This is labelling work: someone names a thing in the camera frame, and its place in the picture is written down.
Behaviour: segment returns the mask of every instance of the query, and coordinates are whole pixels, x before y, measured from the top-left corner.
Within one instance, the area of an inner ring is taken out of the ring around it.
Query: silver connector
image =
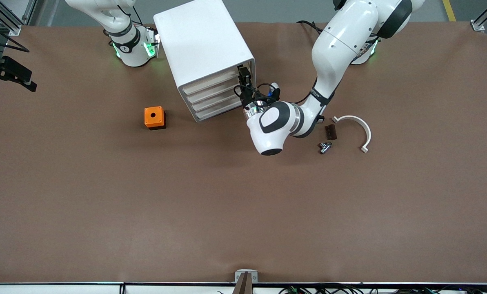
[[[320,147],[320,154],[325,154],[332,146],[331,142],[323,142],[318,145]]]
[[[250,119],[254,115],[266,111],[267,108],[268,106],[266,106],[264,101],[258,100],[247,104],[247,106],[243,108],[243,114],[245,114],[247,119]]]

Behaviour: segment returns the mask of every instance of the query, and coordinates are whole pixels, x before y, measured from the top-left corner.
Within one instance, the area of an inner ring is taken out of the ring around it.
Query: brown table surface
[[[305,96],[317,35],[238,24],[258,82]],[[348,69],[326,123],[260,156],[240,109],[195,123],[165,59],[129,68],[102,28],[25,27],[38,91],[0,90],[0,282],[487,282],[487,37],[411,23]],[[168,127],[149,131],[144,107]],[[324,156],[329,117],[337,125]]]

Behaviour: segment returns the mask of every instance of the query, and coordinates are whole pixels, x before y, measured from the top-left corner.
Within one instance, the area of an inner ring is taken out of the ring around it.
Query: green led light
[[[121,57],[120,57],[120,53],[118,53],[118,49],[116,48],[116,45],[115,45],[114,43],[113,43],[113,48],[114,48],[114,50],[116,51],[116,56],[117,56],[118,58],[121,58]]]
[[[144,47],[145,47],[145,49],[147,51],[147,55],[149,57],[153,57],[154,56],[153,45],[144,42]]]
[[[374,54],[377,45],[378,45],[378,41],[376,41],[374,45],[372,45],[372,51],[370,52],[370,55]]]

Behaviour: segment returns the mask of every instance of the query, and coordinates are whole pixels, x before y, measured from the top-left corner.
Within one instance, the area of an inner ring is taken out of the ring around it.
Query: floor
[[[166,11],[190,0],[137,0],[135,8],[144,23],[151,23],[154,14]],[[224,0],[235,22],[297,22],[305,19],[328,22],[335,14],[330,0]],[[441,0],[428,0],[412,17],[415,22],[445,22],[447,14]],[[41,26],[97,26],[90,17],[74,10],[64,0],[47,1],[43,15],[38,19]]]
[[[190,0],[138,0],[135,7],[144,23],[151,23],[154,14]],[[447,22],[445,5],[450,2],[454,18],[458,21],[475,19],[487,7],[487,0],[426,0],[415,12],[412,22]],[[327,22],[335,14],[330,0],[224,0],[235,22],[297,22],[310,20]],[[97,26],[90,17],[71,8],[64,0],[40,1],[35,24],[40,26]]]

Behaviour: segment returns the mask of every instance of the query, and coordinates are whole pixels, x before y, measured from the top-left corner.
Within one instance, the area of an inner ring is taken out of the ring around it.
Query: black band
[[[113,43],[115,44],[116,48],[118,48],[118,50],[120,50],[122,53],[131,53],[133,51],[133,48],[135,48],[135,46],[138,45],[138,43],[140,42],[140,36],[140,31],[136,30],[136,35],[131,41],[123,44],[116,42]]]
[[[327,104],[329,104],[329,102],[332,100],[332,98],[334,98],[334,94],[336,93],[336,89],[334,89],[334,91],[333,91],[333,92],[332,92],[332,94],[331,94],[331,97],[329,97],[329,99],[327,100]],[[316,126],[316,123],[318,122],[318,118],[319,118],[319,117],[320,117],[319,115],[316,115],[316,117],[314,117],[314,120],[312,121],[312,124],[310,125],[310,128],[307,130],[307,132],[304,132],[303,134],[301,134],[301,135],[299,135],[299,136],[293,136],[293,137],[294,137],[294,138],[305,138],[306,136],[310,135],[310,133],[312,133],[312,131],[314,130],[314,127]]]
[[[277,110],[279,112],[278,118],[273,123],[271,123],[270,125],[264,127],[262,124],[262,118],[263,118],[264,114],[266,114],[267,111],[270,111],[272,108],[277,108]],[[262,128],[262,131],[265,134],[269,134],[271,132],[274,132],[276,130],[283,128],[287,124],[289,119],[290,119],[290,108],[289,108],[289,106],[285,102],[275,102],[275,103],[272,103],[271,106],[269,107],[269,109],[267,109],[266,112],[264,112],[263,115],[260,117],[260,127]]]
[[[121,37],[121,36],[127,35],[127,33],[131,30],[132,27],[133,27],[133,21],[130,20],[129,25],[127,26],[127,28],[125,30],[123,30],[121,32],[110,32],[110,31],[108,31],[107,33],[111,37]]]
[[[323,107],[327,104],[329,104],[329,102],[331,101],[333,95],[334,95],[334,92],[332,93],[331,97],[329,98],[325,98],[323,97],[323,95],[321,95],[320,92],[318,92],[318,90],[314,89],[314,87],[312,89],[310,89],[310,94],[314,96],[314,98],[316,98],[316,100],[318,100],[320,102],[320,106]]]
[[[400,26],[405,22],[410,13],[412,13],[412,1],[402,0],[389,18],[387,18],[383,26],[381,26],[377,35],[383,39],[392,37],[400,29]]]

